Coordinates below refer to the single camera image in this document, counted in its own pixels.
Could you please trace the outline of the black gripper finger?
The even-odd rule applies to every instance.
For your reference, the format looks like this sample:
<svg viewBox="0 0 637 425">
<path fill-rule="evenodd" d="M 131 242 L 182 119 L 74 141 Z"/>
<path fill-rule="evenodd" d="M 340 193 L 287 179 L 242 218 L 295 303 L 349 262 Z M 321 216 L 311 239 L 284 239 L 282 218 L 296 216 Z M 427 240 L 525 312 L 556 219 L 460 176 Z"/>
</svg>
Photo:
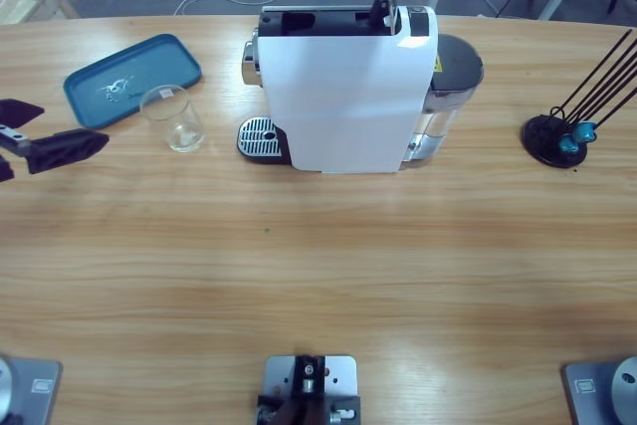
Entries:
<svg viewBox="0 0 637 425">
<path fill-rule="evenodd" d="M 0 123 L 8 127 L 20 127 L 44 112 L 45 110 L 40 106 L 15 99 L 0 101 Z"/>
<path fill-rule="evenodd" d="M 31 174 L 38 174 L 87 160 L 108 142 L 107 134 L 83 128 L 32 140 L 26 155 L 28 170 Z"/>
</svg>

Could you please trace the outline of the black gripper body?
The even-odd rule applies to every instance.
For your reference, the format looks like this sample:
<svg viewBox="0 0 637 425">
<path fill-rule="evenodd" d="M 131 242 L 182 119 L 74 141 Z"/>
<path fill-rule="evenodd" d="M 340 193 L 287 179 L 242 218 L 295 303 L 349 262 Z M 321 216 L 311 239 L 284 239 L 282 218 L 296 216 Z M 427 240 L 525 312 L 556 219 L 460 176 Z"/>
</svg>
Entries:
<svg viewBox="0 0 637 425">
<path fill-rule="evenodd" d="M 23 158 L 26 162 L 29 161 L 29 155 L 32 152 L 31 139 L 20 133 L 19 131 L 9 127 L 6 124 L 1 124 L 1 148 L 10 151 L 14 155 Z M 4 156 L 1 156 L 1 181 L 7 181 L 14 178 L 14 171 L 11 167 L 10 161 Z"/>
</svg>

